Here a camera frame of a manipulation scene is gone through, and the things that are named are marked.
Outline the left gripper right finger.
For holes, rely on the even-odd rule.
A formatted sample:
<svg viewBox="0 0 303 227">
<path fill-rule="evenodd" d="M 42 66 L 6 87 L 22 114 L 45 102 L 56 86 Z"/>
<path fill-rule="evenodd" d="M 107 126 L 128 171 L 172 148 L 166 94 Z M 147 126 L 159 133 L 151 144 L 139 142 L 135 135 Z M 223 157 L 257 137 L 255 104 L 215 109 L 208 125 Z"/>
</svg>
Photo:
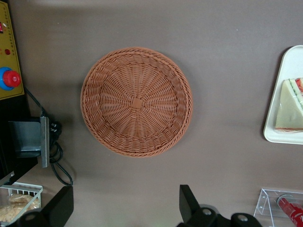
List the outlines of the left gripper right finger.
<svg viewBox="0 0 303 227">
<path fill-rule="evenodd" d="M 179 227 L 260 227 L 259 221 L 247 213 L 234 213 L 230 219 L 223 217 L 216 207 L 199 204 L 190 187 L 179 187 L 179 211 L 183 221 Z"/>
</svg>

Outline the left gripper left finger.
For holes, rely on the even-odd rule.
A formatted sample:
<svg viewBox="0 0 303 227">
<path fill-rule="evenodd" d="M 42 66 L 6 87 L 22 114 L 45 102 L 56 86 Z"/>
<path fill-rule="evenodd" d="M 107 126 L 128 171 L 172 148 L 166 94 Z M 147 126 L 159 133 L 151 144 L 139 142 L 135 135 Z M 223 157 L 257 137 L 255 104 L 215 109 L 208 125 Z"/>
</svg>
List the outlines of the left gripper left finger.
<svg viewBox="0 0 303 227">
<path fill-rule="evenodd" d="M 17 227 L 63 227 L 74 211 L 73 187 L 64 186 L 40 211 L 22 215 Z"/>
</svg>

